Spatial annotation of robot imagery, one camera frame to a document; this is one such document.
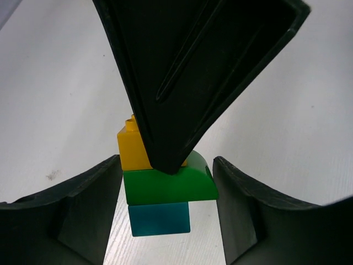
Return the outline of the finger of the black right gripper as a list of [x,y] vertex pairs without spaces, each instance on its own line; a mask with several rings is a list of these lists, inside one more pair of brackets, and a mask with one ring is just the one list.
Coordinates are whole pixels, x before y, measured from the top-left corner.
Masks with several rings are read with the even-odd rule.
[[304,1],[95,1],[154,169],[175,174],[299,31]]

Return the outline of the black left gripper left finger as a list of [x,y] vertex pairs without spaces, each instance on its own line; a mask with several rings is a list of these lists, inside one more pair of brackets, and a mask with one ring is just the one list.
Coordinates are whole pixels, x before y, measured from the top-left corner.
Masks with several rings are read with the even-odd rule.
[[118,155],[1,203],[1,264],[103,264],[122,183]]

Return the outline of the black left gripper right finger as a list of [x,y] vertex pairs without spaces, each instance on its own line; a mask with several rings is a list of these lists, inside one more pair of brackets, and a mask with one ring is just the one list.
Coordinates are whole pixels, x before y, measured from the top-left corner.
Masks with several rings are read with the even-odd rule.
[[227,264],[351,264],[352,198],[320,206],[213,161]]

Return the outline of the teal square lego brick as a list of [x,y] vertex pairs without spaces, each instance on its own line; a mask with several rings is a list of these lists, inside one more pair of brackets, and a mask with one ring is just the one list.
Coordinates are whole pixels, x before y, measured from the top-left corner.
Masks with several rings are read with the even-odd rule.
[[187,202],[134,205],[128,207],[128,212],[134,237],[184,234],[191,230]]

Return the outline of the small yellow lego brick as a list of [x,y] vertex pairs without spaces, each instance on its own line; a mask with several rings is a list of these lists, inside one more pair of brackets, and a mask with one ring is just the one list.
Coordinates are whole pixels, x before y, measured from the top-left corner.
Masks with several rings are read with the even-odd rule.
[[125,121],[125,126],[118,132],[117,144],[123,171],[154,169],[150,164],[133,114]]

